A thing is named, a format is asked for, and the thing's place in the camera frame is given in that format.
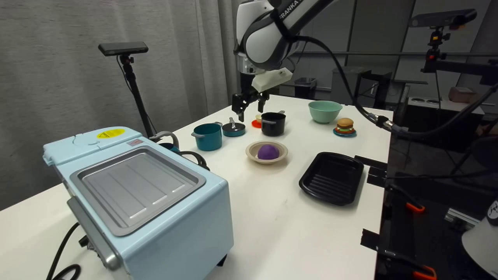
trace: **beige bowl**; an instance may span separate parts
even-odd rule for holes
[[[259,158],[257,158],[257,152],[259,151],[259,149],[263,145],[275,146],[275,148],[278,149],[279,156],[277,158],[274,158],[274,159],[259,159]],[[289,153],[289,151],[287,150],[286,146],[284,146],[281,143],[273,142],[273,141],[254,142],[246,148],[246,154],[248,155],[248,157],[257,163],[260,163],[260,164],[274,164],[278,161],[283,160],[287,156],[288,153]]]

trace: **black baking tray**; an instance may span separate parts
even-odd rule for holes
[[[363,163],[359,160],[321,152],[299,180],[299,186],[317,199],[343,206],[355,200],[362,173]]]

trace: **gray curtain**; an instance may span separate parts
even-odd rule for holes
[[[114,57],[99,43],[144,41],[134,55],[145,107],[176,130],[237,90],[231,0],[0,0],[0,209],[60,182],[42,146],[127,126],[144,133]]]

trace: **light blue toaster oven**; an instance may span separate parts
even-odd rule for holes
[[[234,244],[228,183],[125,127],[43,146],[116,280],[201,280]]]

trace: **toaster oven handle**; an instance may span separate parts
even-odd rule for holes
[[[83,230],[99,255],[104,267],[111,271],[117,270],[121,266],[118,255],[110,247],[104,235],[99,231],[92,219],[90,219],[88,213],[81,205],[80,200],[76,196],[73,196],[67,201],[67,205],[71,208],[76,219],[83,227]]]

